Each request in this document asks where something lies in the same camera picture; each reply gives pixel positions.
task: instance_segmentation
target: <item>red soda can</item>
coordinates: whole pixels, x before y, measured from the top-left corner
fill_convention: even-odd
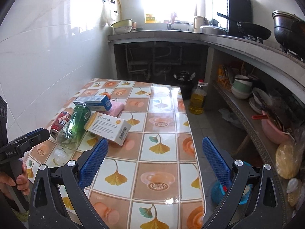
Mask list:
[[[65,124],[67,124],[70,118],[71,115],[65,111],[61,112],[57,116],[50,129],[50,134],[54,139],[57,138],[59,131],[64,127]]]

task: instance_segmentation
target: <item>human hand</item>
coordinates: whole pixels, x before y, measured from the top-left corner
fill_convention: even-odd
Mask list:
[[[9,199],[13,199],[11,196],[6,184],[10,186],[15,186],[17,184],[17,189],[21,190],[24,195],[30,194],[30,182],[27,178],[27,166],[25,163],[22,163],[22,174],[19,175],[16,179],[16,183],[12,178],[10,178],[6,173],[0,171],[0,190],[1,192],[8,197]]]

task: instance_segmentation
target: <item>stove burner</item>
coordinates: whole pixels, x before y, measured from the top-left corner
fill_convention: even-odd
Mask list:
[[[288,48],[285,48],[281,45],[281,49],[282,49],[282,52],[290,55],[290,56],[293,56],[295,57],[296,59],[302,61],[303,63],[305,63],[305,58],[302,58],[300,55],[296,54],[295,52],[289,50]]]
[[[263,43],[263,40],[260,37],[253,37],[252,35],[244,36],[244,39],[252,40],[255,42]]]

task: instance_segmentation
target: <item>cardboard box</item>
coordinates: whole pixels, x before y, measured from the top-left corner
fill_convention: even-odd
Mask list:
[[[121,118],[95,112],[84,128],[122,146],[131,125]]]
[[[92,111],[109,111],[112,107],[107,95],[78,97],[73,103],[77,105],[80,102],[85,102]]]

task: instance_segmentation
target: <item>pink towel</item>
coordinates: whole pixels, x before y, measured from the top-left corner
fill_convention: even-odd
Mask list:
[[[106,112],[101,111],[100,113],[116,117],[124,109],[125,103],[116,102],[116,101],[112,101],[112,100],[110,100],[110,102],[112,104],[111,109],[109,111],[106,111]]]

